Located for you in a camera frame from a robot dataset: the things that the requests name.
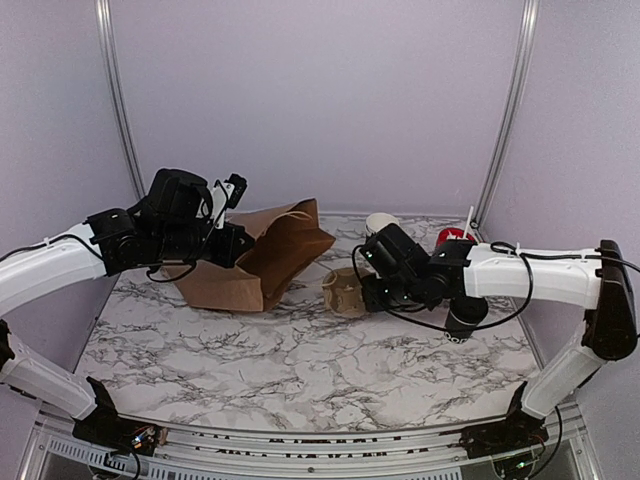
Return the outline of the cardboard cup carrier tray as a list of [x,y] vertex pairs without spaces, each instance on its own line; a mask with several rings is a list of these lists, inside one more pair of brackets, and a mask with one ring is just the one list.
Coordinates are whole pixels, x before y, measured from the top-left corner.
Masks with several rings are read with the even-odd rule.
[[362,288],[352,267],[331,270],[322,281],[325,308],[343,318],[366,314]]

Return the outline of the brown paper bag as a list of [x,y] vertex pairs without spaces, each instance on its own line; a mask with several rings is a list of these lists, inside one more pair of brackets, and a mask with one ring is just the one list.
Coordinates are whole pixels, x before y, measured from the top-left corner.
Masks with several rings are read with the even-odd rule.
[[165,267],[186,303],[193,308],[232,312],[265,312],[282,299],[291,281],[328,251],[335,237],[321,229],[317,200],[235,214],[255,239],[253,248],[231,269],[200,261],[179,280],[185,267]]

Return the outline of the black paper coffee cup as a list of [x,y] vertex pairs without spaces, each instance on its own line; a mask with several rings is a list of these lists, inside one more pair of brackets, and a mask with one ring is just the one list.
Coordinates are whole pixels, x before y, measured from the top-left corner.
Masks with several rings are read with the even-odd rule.
[[476,327],[488,315],[489,307],[484,298],[457,297],[449,302],[445,321],[445,337],[453,343],[465,343]]

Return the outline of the black plastic cup lid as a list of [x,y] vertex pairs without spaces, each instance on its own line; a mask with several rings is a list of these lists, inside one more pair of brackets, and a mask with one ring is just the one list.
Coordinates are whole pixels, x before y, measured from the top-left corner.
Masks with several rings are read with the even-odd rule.
[[484,298],[457,297],[450,301],[445,327],[449,331],[470,329],[479,325],[488,315]]

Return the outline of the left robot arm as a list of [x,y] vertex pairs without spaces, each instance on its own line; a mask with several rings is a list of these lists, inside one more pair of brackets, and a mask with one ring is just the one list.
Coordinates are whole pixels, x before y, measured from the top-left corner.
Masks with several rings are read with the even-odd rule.
[[[83,281],[144,268],[149,274],[199,261],[231,268],[254,245],[241,225],[191,217],[158,219],[113,209],[93,215],[53,239],[1,260],[1,312]],[[44,358],[1,325],[1,380],[12,390],[65,411],[74,437],[119,453],[150,456],[160,426],[122,417],[102,382]]]

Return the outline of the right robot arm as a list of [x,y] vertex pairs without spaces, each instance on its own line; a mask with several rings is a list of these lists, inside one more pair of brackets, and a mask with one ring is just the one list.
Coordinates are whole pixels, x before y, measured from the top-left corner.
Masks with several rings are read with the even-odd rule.
[[635,301],[618,245],[552,252],[523,250],[505,242],[447,240],[427,253],[403,231],[391,228],[354,251],[373,268],[358,280],[369,311],[407,320],[411,311],[448,301],[439,332],[461,344],[489,329],[488,298],[559,302],[584,311],[584,328],[533,379],[515,391],[503,419],[462,429],[469,458],[506,453],[545,441],[544,423],[554,408],[606,363],[631,355],[638,344]]

